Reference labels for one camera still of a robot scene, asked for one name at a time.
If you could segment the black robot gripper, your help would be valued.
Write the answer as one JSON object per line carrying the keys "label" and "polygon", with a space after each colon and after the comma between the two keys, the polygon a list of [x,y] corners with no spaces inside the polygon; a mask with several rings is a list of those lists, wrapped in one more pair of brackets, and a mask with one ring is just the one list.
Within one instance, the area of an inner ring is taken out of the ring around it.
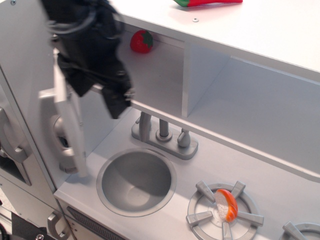
{"label": "black robot gripper", "polygon": [[51,18],[51,30],[64,49],[58,64],[65,79],[83,97],[95,84],[113,119],[131,106],[134,94],[130,77],[117,56],[123,24],[113,14],[70,14]]}

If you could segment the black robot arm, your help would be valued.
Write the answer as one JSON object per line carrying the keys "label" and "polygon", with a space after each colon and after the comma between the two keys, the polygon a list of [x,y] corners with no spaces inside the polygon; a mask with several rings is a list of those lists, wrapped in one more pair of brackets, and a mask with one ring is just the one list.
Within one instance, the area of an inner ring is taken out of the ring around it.
{"label": "black robot arm", "polygon": [[134,95],[130,76],[117,50],[124,23],[107,0],[43,0],[57,64],[66,81],[84,96],[94,85],[113,119],[130,107]]}

